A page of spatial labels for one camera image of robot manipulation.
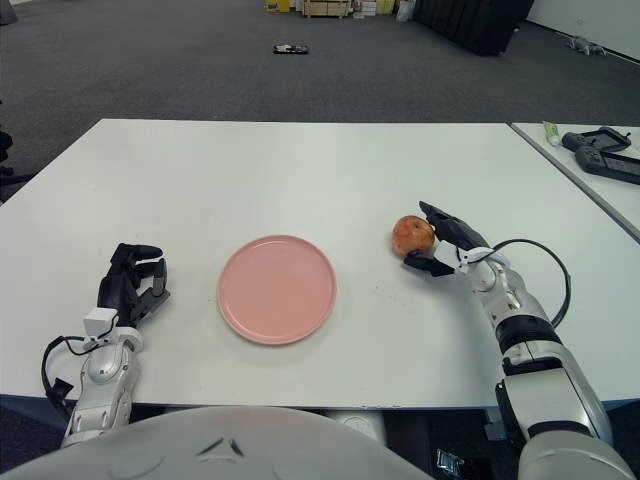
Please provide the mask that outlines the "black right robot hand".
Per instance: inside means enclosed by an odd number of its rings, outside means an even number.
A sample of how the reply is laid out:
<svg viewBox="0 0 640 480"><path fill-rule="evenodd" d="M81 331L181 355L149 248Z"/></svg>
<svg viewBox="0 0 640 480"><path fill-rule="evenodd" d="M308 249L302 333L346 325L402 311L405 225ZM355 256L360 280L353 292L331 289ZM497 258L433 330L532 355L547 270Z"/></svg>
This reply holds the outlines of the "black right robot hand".
<svg viewBox="0 0 640 480"><path fill-rule="evenodd" d="M466 251L477 247L489 247L486 240L463 220L423 201L419 202L419 207L425 214L426 221L434 227L438 240L445 240ZM454 273L453 268L436 260L431 254L410 253L403 259L403 263L408 267L429 272L433 277Z"/></svg>

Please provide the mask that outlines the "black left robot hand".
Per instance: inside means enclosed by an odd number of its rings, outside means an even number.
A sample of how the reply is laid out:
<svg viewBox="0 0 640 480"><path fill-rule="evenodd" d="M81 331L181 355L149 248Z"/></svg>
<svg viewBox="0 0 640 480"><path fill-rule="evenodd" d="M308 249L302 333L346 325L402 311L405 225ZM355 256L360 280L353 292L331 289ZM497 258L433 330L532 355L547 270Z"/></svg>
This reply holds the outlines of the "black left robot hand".
<svg viewBox="0 0 640 480"><path fill-rule="evenodd" d="M115 309L118 327L136 328L170 296L167 265L155 246L120 243L101 280L97 306Z"/></svg>

